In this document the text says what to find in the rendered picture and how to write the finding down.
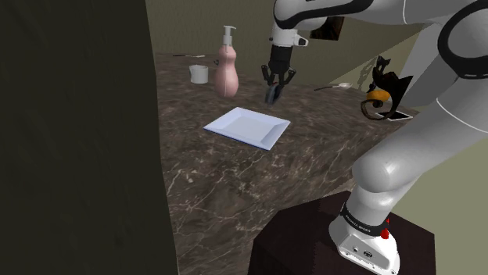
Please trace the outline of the pink pump bottle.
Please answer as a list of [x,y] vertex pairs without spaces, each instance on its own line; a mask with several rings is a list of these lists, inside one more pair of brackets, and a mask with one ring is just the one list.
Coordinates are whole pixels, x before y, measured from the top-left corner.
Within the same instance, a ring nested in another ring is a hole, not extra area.
[[239,77],[235,68],[236,52],[232,45],[233,26],[224,25],[222,46],[216,59],[217,70],[214,74],[215,91],[222,97],[234,97],[239,89]]

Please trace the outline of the white square plate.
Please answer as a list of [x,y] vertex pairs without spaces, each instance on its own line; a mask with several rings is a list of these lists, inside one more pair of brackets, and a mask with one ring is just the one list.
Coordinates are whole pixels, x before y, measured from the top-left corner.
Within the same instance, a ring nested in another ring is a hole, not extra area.
[[269,151],[289,124],[288,120],[235,107],[204,129]]

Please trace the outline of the silver spoon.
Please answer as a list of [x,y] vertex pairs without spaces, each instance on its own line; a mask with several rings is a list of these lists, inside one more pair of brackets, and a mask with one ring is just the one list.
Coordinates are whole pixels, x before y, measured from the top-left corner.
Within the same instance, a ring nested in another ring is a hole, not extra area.
[[324,89],[327,89],[327,88],[349,89],[351,87],[352,87],[352,84],[351,83],[340,83],[340,84],[335,84],[335,85],[329,85],[329,86],[325,86],[325,87],[315,88],[314,91],[320,91],[320,90],[324,90]]

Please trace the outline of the black phone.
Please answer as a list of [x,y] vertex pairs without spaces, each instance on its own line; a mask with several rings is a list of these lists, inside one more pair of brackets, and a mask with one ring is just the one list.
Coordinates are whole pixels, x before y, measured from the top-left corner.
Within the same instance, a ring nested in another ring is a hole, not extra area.
[[[388,112],[377,112],[375,115],[381,118],[384,118],[385,115],[387,115]],[[409,120],[412,119],[413,116],[408,115],[403,112],[396,111],[393,113],[390,117],[387,118],[388,121],[397,121],[397,120]]]

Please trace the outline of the black and orange figure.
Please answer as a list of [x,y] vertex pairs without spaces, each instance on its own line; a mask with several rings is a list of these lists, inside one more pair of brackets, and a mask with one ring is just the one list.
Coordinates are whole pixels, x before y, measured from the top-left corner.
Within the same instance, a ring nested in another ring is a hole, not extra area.
[[[389,63],[390,59],[384,59],[379,55],[372,70],[373,81],[366,93],[366,99],[361,103],[361,112],[369,120],[392,120],[413,79],[412,76],[399,78],[393,71],[384,73]],[[392,105],[389,111],[382,114],[382,117],[373,116],[367,111],[369,102],[374,108],[381,108],[388,99],[392,100]]]

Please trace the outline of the dark robot stand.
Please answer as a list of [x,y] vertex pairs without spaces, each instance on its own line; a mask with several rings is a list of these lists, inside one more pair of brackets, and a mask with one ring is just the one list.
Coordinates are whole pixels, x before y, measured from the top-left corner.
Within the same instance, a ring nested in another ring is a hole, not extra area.
[[[278,211],[253,241],[248,275],[374,275],[337,252],[328,233],[350,193]],[[436,275],[435,235],[389,214],[400,254],[399,275]]]

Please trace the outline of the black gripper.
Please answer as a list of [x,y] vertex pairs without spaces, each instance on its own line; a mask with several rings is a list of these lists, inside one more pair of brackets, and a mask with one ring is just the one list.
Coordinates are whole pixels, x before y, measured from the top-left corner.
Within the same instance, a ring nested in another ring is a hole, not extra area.
[[278,85],[282,87],[286,86],[293,79],[296,70],[289,68],[291,56],[292,47],[271,46],[271,55],[268,62],[269,68],[267,65],[261,66],[263,78],[268,86],[274,83],[275,74],[278,75]]

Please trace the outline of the dark grey flat object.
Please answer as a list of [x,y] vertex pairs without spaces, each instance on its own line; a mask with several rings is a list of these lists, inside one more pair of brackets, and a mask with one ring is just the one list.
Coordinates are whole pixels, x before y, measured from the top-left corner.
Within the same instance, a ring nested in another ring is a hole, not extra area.
[[282,94],[283,86],[279,83],[272,84],[268,89],[265,96],[265,102],[268,105],[273,105],[279,100]]

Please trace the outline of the white cup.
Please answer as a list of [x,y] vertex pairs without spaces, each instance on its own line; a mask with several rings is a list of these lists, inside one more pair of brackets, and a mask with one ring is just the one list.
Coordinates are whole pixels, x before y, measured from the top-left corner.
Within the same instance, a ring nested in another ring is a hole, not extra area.
[[189,67],[190,81],[193,84],[206,84],[208,82],[209,68],[203,65]]

